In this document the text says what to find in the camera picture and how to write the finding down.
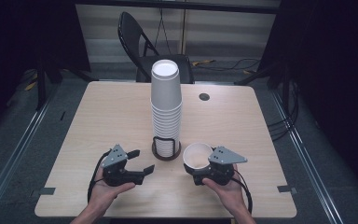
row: light wood tabletop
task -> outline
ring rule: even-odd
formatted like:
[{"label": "light wood tabletop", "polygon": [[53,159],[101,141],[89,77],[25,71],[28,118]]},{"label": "light wood tabletop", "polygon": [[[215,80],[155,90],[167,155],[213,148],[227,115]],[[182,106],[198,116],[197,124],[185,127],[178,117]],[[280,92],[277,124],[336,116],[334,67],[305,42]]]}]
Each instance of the light wood tabletop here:
[{"label": "light wood tabletop", "polygon": [[[91,82],[80,102],[46,183],[53,195],[41,195],[40,217],[76,217],[87,204],[87,189],[98,159],[115,144],[126,152],[140,149],[126,169],[155,164],[143,185],[120,194],[106,217],[232,217],[206,186],[195,186],[182,154],[192,143],[224,146],[248,159],[239,172],[252,193],[253,217],[294,217],[296,207],[286,186],[255,92],[250,87],[182,85],[181,155],[158,160],[152,153],[150,84]],[[207,93],[208,101],[199,96]]]}]

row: stack of white cups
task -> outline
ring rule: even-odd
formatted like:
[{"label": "stack of white cups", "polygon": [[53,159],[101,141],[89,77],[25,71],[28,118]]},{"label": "stack of white cups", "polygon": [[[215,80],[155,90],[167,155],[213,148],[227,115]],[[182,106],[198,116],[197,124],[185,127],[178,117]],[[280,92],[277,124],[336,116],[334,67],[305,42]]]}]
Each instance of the stack of white cups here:
[{"label": "stack of white cups", "polygon": [[152,67],[151,105],[155,150],[160,157],[173,157],[179,150],[182,92],[175,62],[160,60]]}]

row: white cup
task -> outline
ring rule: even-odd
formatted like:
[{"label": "white cup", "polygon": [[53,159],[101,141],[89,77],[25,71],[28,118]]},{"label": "white cup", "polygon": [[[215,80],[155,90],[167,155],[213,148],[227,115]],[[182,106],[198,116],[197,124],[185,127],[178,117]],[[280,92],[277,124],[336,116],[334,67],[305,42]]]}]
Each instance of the white cup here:
[{"label": "white cup", "polygon": [[182,103],[179,69],[171,60],[159,60],[152,67],[152,105],[162,111],[170,111]]},{"label": "white cup", "polygon": [[208,158],[212,153],[212,148],[207,144],[193,143],[185,149],[183,161],[192,169],[202,169],[210,164]]}]

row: gray carpet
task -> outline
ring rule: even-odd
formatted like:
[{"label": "gray carpet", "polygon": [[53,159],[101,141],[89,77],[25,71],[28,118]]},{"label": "gray carpet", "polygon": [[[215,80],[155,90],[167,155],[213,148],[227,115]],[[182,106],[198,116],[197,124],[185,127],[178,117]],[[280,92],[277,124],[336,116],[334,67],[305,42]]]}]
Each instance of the gray carpet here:
[{"label": "gray carpet", "polygon": [[[234,64],[235,62],[214,63],[210,66],[230,67]],[[92,77],[130,80],[135,78],[135,67],[131,63],[95,63],[91,67],[92,73],[88,75]],[[241,70],[212,71],[195,68],[194,74],[198,82],[232,83],[246,77]],[[33,191],[44,187],[88,84],[69,72],[63,72],[63,76],[62,84],[58,87],[46,115],[26,148],[21,164],[0,200],[0,223],[68,223],[71,220],[71,218],[39,218],[34,214],[38,198],[33,195]],[[267,77],[260,78],[249,86],[255,89],[266,123],[272,124],[279,121],[281,117],[267,88],[267,81]],[[0,119],[0,172],[35,112],[37,90],[34,88],[24,91],[26,84],[27,82],[20,84],[7,111]],[[284,130],[283,125],[280,124],[273,127],[277,128],[278,132]],[[317,128],[307,106],[301,101],[301,94],[296,127],[344,223],[358,223],[358,181],[345,161],[329,145],[323,132]],[[297,191],[297,194],[293,195],[297,216],[291,219],[259,218],[256,220],[257,223],[330,223],[290,136],[287,134],[274,141],[274,146],[289,186],[296,188]],[[109,221],[103,219],[99,223],[109,223]]]}]

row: human arm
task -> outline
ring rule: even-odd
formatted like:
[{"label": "human arm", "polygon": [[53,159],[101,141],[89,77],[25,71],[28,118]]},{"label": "human arm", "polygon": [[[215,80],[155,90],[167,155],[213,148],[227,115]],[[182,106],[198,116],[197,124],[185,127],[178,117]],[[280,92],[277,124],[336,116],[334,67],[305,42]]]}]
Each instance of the human arm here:
[{"label": "human arm", "polygon": [[[99,168],[95,181],[103,178],[103,168]],[[102,217],[118,194],[135,187],[134,183],[126,183],[118,187],[110,187],[103,180],[95,183],[86,208],[71,222],[72,224],[90,224]]]},{"label": "human arm", "polygon": [[[234,169],[237,170],[237,164],[234,164]],[[237,173],[233,177],[241,181]],[[228,184],[221,186],[209,178],[203,178],[202,183],[216,192],[223,206],[235,217],[239,224],[255,223],[255,220],[246,208],[240,184],[230,180]]]}]

